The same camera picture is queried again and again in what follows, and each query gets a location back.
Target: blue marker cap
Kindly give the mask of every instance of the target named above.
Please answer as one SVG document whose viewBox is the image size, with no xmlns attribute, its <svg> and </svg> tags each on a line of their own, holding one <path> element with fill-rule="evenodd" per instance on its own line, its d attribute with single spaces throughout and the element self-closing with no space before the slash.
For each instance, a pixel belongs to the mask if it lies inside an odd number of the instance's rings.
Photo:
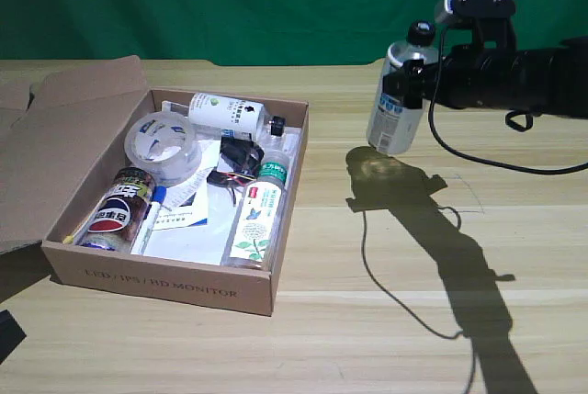
<svg viewBox="0 0 588 394">
<path fill-rule="evenodd" d="M 167 187 L 165 187 L 165 186 L 156 186 L 155 187 L 155 190 L 153 191 L 152 201 L 155 201 L 155 202 L 157 202 L 159 204 L 163 204 L 166 193 L 167 193 Z"/>
</svg>

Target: open cardboard box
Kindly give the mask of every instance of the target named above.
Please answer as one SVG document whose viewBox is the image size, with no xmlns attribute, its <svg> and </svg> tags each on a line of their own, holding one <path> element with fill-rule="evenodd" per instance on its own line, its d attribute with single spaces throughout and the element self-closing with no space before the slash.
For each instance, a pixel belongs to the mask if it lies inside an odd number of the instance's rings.
<svg viewBox="0 0 588 394">
<path fill-rule="evenodd" d="M 128 165 L 123 142 L 130 126 L 164 100 L 189 104 L 194 92 L 150 89 L 135 56 L 48 76 L 28 110 L 23 86 L 0 91 L 2 114 L 13 111 L 0 137 L 0 253 L 41 240 L 65 285 L 271 315 L 306 148 L 307 103 L 226 94 L 262 102 L 300 128 L 275 260 L 269 271 L 258 271 L 62 243 Z"/>
</svg>

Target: black bottle cap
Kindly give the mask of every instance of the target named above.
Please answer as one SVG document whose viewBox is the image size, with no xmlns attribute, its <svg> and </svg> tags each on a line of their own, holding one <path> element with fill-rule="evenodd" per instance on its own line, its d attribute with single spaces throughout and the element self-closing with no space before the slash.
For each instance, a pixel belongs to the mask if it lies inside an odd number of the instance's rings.
<svg viewBox="0 0 588 394">
<path fill-rule="evenodd" d="M 426 20 L 415 20 L 408 28 L 406 41 L 412 45 L 429 47 L 435 39 L 435 25 Z"/>
<path fill-rule="evenodd" d="M 281 137 L 284 133 L 284 128 L 286 127 L 286 119 L 280 116 L 274 116 L 272 117 L 272 120 L 269 122 L 269 125 L 269 133 L 271 135 Z"/>
</svg>

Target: clear tape roll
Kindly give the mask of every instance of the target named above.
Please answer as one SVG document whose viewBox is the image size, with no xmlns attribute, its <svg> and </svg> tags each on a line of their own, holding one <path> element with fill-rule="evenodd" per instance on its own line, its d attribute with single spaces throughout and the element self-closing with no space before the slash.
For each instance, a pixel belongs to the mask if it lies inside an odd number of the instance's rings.
<svg viewBox="0 0 588 394">
<path fill-rule="evenodd" d="M 187 180 L 200 165 L 193 125 L 176 112 L 154 112 L 135 122 L 125 138 L 129 160 L 147 171 L 158 186 Z"/>
</svg>

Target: wood grain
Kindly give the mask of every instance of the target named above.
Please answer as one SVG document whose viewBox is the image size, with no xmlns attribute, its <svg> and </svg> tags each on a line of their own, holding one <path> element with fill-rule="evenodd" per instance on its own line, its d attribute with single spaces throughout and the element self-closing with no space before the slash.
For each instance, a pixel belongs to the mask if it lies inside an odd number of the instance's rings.
<svg viewBox="0 0 588 394">
<path fill-rule="evenodd" d="M 37 83 L 82 63 L 2 61 L 0 82 Z M 12 288 L 0 308 L 28 334 L 0 366 L 0 392 L 459 393 L 472 343 L 472 393 L 586 392 L 587 173 L 533 176 L 462 161 L 424 122 L 409 152 L 382 160 L 364 137 L 380 65 L 144 62 L 151 86 L 310 102 L 275 314 L 63 287 L 38 280 L 39 255 L 0 257 Z M 440 107 L 435 118 L 450 144 L 478 156 L 543 167 L 588 157 L 580 120 L 543 117 L 518 134 L 499 111 Z M 348 203 L 372 208 L 365 224 Z M 364 231 L 381 284 L 430 328 L 470 338 L 435 337 L 372 283 Z"/>
</svg>

